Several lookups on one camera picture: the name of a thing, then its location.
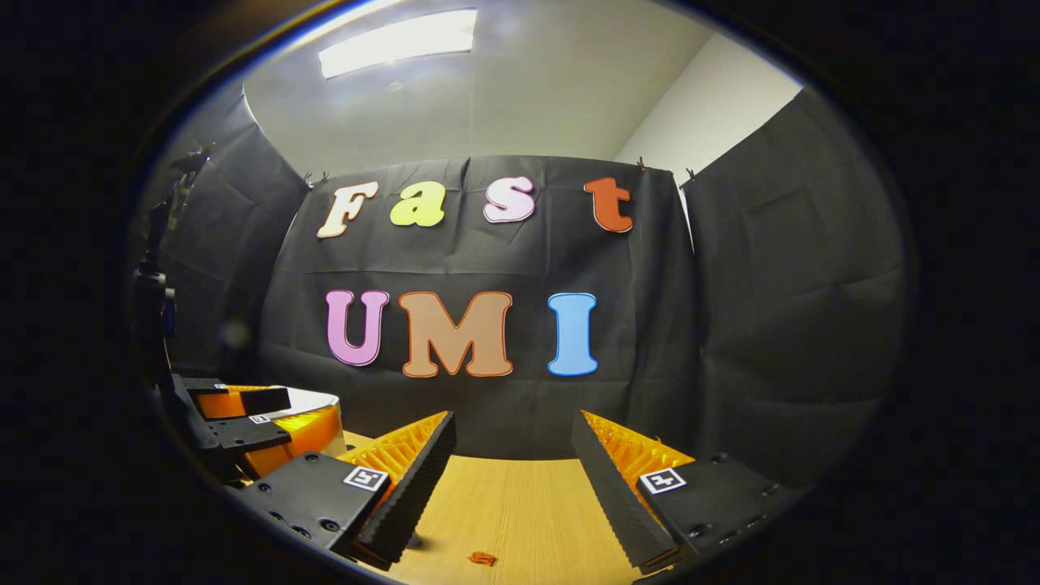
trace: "white wall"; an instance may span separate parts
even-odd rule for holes
[[[757,130],[802,85],[714,32],[615,160],[667,169],[681,184]]]

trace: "wooden table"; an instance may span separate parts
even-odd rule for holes
[[[371,439],[344,431],[347,444]],[[514,461],[451,456],[419,520],[422,546],[388,571],[410,585],[629,585],[640,571],[596,501],[577,459]],[[469,561],[475,551],[494,566]]]

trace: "pink letter u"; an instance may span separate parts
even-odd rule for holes
[[[365,305],[365,341],[352,346],[346,340],[346,309],[354,302],[349,290],[330,290],[326,295],[329,303],[329,349],[336,359],[349,365],[368,365],[380,355],[381,322],[383,307],[390,302],[385,290],[367,290],[361,294],[361,304]]]

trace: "ceiling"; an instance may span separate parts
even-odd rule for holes
[[[321,75],[330,45],[465,7],[477,8],[472,52]],[[406,0],[271,56],[245,96],[302,175],[494,154],[609,160],[710,34],[649,0]]]

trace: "black fabric curtain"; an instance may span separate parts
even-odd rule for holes
[[[484,215],[488,186],[503,177],[531,182],[534,213],[492,223]],[[584,185],[615,179],[630,194],[620,213],[626,232],[604,229]],[[341,187],[375,181],[345,230],[318,237]],[[400,226],[391,209],[409,185],[445,187],[443,219]],[[264,303],[260,352],[279,383],[342,399],[344,427],[379,435],[440,410],[457,414],[459,455],[570,458],[576,409],[588,409],[679,449],[692,446],[697,327],[693,251],[670,173],[632,164],[541,156],[492,156],[398,164],[338,177],[307,197],[289,230]],[[389,295],[374,361],[348,365],[334,357],[327,329],[330,290],[349,290],[347,340],[365,339],[366,290]],[[513,372],[454,376],[437,357],[432,378],[402,373],[410,359],[405,292],[439,296],[454,324],[474,296],[512,297],[504,345]],[[591,354],[598,368],[556,376],[557,324],[550,296],[589,294]],[[464,363],[472,358],[467,352]]]
[[[176,225],[166,229],[159,261],[176,289],[176,334],[168,340],[174,371],[261,382],[256,364],[260,307],[275,259],[309,190],[257,124],[240,84],[199,106],[156,161],[142,209],[162,201],[181,174],[170,167],[213,145]],[[133,261],[144,252],[138,221]]]
[[[912,275],[893,196],[808,90],[682,190],[702,301],[695,455],[814,481],[900,351]]]

